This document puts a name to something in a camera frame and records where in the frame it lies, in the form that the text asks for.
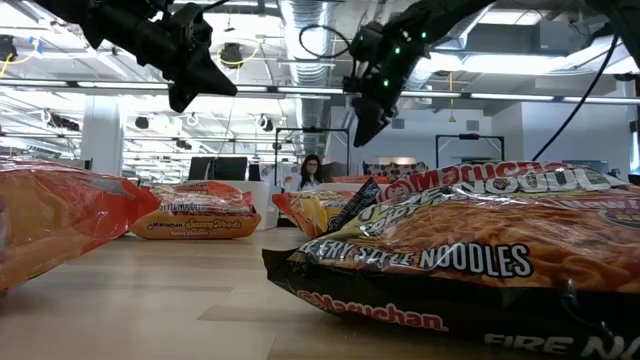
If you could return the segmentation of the black metal rig frame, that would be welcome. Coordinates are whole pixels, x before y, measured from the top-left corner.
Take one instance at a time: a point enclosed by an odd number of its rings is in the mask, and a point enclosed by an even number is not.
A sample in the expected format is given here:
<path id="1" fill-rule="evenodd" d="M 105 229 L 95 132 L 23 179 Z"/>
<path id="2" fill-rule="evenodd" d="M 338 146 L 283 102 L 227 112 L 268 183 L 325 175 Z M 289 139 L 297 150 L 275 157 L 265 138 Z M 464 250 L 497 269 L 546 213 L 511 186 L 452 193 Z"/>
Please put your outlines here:
<path id="1" fill-rule="evenodd" d="M 446 148 L 446 146 L 453 140 L 461 141 L 479 141 L 484 139 L 491 147 L 493 147 L 500 155 L 500 160 L 504 162 L 506 160 L 506 146 L 505 138 L 503 136 L 496 135 L 481 135 L 477 133 L 461 133 L 457 135 L 435 135 L 435 166 L 440 166 L 440 153 Z"/>

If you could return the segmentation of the person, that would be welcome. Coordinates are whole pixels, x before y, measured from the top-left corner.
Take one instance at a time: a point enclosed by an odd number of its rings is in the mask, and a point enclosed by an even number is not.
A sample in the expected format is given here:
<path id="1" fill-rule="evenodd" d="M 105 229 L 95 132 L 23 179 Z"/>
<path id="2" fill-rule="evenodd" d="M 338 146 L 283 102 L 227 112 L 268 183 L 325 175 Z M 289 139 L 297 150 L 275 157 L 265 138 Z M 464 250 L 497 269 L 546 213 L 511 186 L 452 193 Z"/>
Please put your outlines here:
<path id="1" fill-rule="evenodd" d="M 321 168 L 321 160 L 315 154 L 305 157 L 300 170 L 299 191 L 318 190 L 324 182 Z"/>

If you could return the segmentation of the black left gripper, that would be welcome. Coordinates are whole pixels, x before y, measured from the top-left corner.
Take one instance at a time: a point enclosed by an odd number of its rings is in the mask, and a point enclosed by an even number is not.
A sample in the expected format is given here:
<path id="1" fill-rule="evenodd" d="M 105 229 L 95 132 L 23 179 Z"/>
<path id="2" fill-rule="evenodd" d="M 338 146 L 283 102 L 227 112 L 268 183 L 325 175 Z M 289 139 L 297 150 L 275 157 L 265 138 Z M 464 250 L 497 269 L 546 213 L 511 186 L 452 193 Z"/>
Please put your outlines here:
<path id="1" fill-rule="evenodd" d="M 136 28 L 139 65 L 151 65 L 167 76 L 182 76 L 188 84 L 174 82 L 168 87 L 170 108 L 182 113 L 198 96 L 209 93 L 235 96 L 236 85 L 217 67 L 209 55 L 211 26 L 204 20 L 204 8 L 184 4 L 170 13 L 171 2 L 133 2 L 133 12 L 142 17 Z"/>

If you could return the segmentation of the red Saucy Noods pack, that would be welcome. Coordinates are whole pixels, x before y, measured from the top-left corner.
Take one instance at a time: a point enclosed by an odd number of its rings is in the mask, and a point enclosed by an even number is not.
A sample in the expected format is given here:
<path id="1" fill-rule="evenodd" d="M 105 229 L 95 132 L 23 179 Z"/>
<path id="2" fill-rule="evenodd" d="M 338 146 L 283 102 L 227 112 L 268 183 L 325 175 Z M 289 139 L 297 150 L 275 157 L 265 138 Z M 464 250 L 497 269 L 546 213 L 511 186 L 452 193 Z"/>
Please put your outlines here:
<path id="1" fill-rule="evenodd" d="M 234 239 L 248 237 L 261 222 L 252 194 L 217 181 L 158 185 L 150 192 L 160 206 L 130 231 L 145 239 Z"/>
<path id="2" fill-rule="evenodd" d="M 0 292 L 124 235 L 159 205 L 126 178 L 0 157 Z"/>
<path id="3" fill-rule="evenodd" d="M 356 176 L 335 176 L 331 178 L 332 183 L 365 184 L 373 180 L 377 184 L 390 184 L 391 179 L 386 176 L 356 175 Z"/>

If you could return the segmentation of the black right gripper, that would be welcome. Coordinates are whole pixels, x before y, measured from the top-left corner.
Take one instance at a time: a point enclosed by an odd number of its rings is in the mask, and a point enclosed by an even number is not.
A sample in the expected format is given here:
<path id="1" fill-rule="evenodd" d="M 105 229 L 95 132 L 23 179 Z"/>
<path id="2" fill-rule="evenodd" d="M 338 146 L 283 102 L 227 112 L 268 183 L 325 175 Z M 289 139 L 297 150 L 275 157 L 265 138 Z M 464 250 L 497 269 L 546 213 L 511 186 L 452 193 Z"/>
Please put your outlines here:
<path id="1" fill-rule="evenodd" d="M 430 39 L 430 32 L 420 26 L 370 22 L 358 30 L 349 46 L 352 73 L 343 80 L 343 90 L 354 95 L 355 147 L 366 145 L 391 123 L 401 92 Z"/>

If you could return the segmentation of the yellow Maruchan ramen pack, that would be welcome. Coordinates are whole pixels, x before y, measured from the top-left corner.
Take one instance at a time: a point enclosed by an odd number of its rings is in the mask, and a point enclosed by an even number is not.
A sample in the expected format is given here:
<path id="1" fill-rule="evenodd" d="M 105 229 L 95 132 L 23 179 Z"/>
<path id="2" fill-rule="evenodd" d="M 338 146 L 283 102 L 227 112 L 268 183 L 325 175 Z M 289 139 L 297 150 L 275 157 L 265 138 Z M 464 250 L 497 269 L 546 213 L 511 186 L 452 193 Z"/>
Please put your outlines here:
<path id="1" fill-rule="evenodd" d="M 309 239 L 315 239 L 328 230 L 353 196 L 353 191 L 313 190 L 274 194 L 272 201 Z"/>

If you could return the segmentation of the black Fire Noodle pack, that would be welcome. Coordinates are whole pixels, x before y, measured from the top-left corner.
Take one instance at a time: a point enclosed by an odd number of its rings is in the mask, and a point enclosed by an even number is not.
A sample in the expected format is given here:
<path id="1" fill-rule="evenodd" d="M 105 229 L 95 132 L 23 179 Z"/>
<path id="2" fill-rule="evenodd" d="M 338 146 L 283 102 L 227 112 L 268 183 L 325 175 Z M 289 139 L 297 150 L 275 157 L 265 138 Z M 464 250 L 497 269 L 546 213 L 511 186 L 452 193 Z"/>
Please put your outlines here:
<path id="1" fill-rule="evenodd" d="M 562 162 L 365 183 L 329 232 L 265 251 L 325 312 L 579 359 L 640 360 L 640 186 Z"/>
<path id="2" fill-rule="evenodd" d="M 412 174 L 425 172 L 428 169 L 428 165 L 424 162 L 411 164 L 398 164 L 394 162 L 388 164 L 363 163 L 364 175 L 386 177 L 390 182 L 396 181 L 401 178 L 406 178 Z"/>

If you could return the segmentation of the black computer monitor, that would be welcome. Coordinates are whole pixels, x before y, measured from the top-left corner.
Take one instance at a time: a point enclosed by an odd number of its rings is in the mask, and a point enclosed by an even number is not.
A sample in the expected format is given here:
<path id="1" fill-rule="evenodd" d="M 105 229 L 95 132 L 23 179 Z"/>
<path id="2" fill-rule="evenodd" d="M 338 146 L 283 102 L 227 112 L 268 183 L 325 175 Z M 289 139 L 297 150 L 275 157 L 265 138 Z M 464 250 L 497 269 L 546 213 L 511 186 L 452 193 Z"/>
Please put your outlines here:
<path id="1" fill-rule="evenodd" d="M 218 157 L 214 162 L 213 179 L 245 181 L 248 171 L 246 157 Z"/>
<path id="2" fill-rule="evenodd" d="M 215 157 L 193 157 L 191 159 L 188 180 L 212 180 L 215 170 Z"/>

